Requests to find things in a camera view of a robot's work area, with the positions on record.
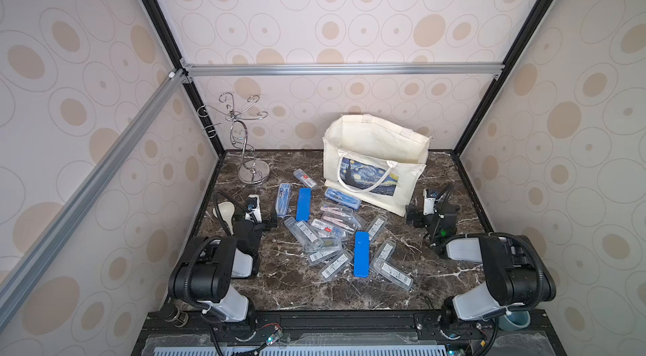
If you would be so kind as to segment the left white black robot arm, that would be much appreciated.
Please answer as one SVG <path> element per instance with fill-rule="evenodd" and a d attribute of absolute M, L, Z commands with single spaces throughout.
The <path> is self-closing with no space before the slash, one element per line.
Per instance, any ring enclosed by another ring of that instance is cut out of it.
<path fill-rule="evenodd" d="M 214 207 L 223 223 L 221 237 L 193 237 L 168 280 L 168 295 L 193 307 L 213 323 L 256 323 L 252 301 L 233 287 L 233 280 L 257 276 L 262 235 L 276 227 L 276 219 L 262 220 L 260 197 L 244 203 L 225 201 Z"/>

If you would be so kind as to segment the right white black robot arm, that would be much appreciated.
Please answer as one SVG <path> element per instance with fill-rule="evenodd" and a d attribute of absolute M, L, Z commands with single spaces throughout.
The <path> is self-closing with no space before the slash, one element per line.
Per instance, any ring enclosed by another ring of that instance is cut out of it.
<path fill-rule="evenodd" d="M 407 206 L 406 223 L 427 230 L 424 241 L 441 258 L 478 263 L 484 283 L 447 298 L 442 304 L 439 327 L 447 331 L 458 322 L 488 321 L 513 312 L 529 312 L 552 301 L 557 285 L 530 240 L 509 233 L 455 233 L 457 211 L 448 203 Z"/>

